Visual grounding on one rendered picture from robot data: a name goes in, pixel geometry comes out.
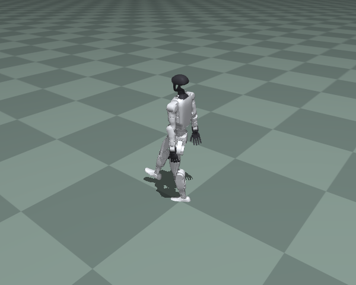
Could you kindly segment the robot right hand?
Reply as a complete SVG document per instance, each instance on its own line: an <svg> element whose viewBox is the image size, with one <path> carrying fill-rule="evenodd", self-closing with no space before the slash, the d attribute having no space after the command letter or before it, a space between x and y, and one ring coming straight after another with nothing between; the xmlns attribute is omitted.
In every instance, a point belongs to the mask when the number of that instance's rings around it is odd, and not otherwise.
<svg viewBox="0 0 356 285"><path fill-rule="evenodd" d="M198 126L197 126L198 127ZM200 138L200 135L199 135L199 132L198 130L194 131L193 130L193 127L192 127L192 136L190 138L190 141L192 141L192 137L193 137L193 145L195 145L195 142L196 142L196 139L198 140L198 144L199 144L199 140L201 142L201 138ZM199 139L198 139L199 138ZM196 145L197 145L197 142L196 142Z"/></svg>

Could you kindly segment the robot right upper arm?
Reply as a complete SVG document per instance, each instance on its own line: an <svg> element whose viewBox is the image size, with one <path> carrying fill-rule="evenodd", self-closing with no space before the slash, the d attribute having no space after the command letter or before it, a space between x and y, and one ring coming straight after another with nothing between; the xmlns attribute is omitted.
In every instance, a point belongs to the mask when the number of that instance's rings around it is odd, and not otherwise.
<svg viewBox="0 0 356 285"><path fill-rule="evenodd" d="M195 104L195 94L193 92L187 91L192 96L192 117L196 115L196 104Z"/></svg>

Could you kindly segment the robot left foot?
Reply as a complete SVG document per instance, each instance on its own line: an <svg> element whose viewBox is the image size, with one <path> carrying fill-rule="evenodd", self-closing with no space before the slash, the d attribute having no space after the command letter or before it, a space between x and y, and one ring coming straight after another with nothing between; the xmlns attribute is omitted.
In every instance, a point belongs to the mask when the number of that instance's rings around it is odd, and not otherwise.
<svg viewBox="0 0 356 285"><path fill-rule="evenodd" d="M183 197L182 197L183 198ZM182 199L181 196L178 196L178 197L171 197L171 200L173 201L183 201L183 202L190 202L190 197L186 196L185 199Z"/></svg>

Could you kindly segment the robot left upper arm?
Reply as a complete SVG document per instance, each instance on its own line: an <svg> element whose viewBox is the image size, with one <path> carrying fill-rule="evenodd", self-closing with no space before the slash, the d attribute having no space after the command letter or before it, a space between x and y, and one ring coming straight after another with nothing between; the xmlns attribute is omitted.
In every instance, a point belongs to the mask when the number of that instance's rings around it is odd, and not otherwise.
<svg viewBox="0 0 356 285"><path fill-rule="evenodd" d="M172 127L174 131L176 129L176 112L177 112L177 110L178 110L177 102L172 101L167 105L168 120L170 123L168 126Z"/></svg>

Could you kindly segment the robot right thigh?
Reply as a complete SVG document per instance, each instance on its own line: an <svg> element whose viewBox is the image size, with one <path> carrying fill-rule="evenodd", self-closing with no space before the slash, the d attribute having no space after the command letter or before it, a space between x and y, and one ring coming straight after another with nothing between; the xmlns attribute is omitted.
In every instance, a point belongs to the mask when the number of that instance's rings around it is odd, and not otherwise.
<svg viewBox="0 0 356 285"><path fill-rule="evenodd" d="M174 131L174 133L176 133L176 129ZM168 135L166 136L166 138L164 139L162 145L161 145L161 150L160 150L160 156L163 159L167 159L170 155L170 152L168 151L169 148L169 138Z"/></svg>

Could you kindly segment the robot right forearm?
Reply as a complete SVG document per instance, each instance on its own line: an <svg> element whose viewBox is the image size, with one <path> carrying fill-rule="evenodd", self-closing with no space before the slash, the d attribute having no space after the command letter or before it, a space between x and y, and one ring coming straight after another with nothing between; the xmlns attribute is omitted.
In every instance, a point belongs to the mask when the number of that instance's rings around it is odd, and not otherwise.
<svg viewBox="0 0 356 285"><path fill-rule="evenodd" d="M194 131L198 130L197 118L198 118L198 114L197 113L196 113L195 116L191 117L191 124L192 124L192 127L193 127Z"/></svg>

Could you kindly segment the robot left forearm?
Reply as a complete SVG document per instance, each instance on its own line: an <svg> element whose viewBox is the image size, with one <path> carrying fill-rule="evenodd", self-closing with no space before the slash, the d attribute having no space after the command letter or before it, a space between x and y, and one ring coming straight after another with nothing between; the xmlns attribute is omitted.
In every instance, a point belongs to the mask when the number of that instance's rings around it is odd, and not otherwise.
<svg viewBox="0 0 356 285"><path fill-rule="evenodd" d="M174 130L172 127L168 126L166 129L168 133L168 138L169 138L169 146L170 146L170 151L175 152L175 146L176 146L176 134L174 133Z"/></svg>

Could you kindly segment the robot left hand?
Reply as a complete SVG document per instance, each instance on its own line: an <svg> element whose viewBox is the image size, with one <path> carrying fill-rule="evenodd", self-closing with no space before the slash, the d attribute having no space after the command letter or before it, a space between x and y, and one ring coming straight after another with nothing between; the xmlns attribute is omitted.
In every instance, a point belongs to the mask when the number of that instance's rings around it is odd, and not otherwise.
<svg viewBox="0 0 356 285"><path fill-rule="evenodd" d="M169 148L170 149L170 148ZM177 163L177 162L180 162L180 160L178 159L178 156L177 156L177 154L176 154L176 147L175 147L175 152L172 152L172 151L170 151L170 155L169 155L169 157L168 157L168 159L170 158L171 159L171 162L173 162L173 163ZM175 161L174 161L175 160Z"/></svg>

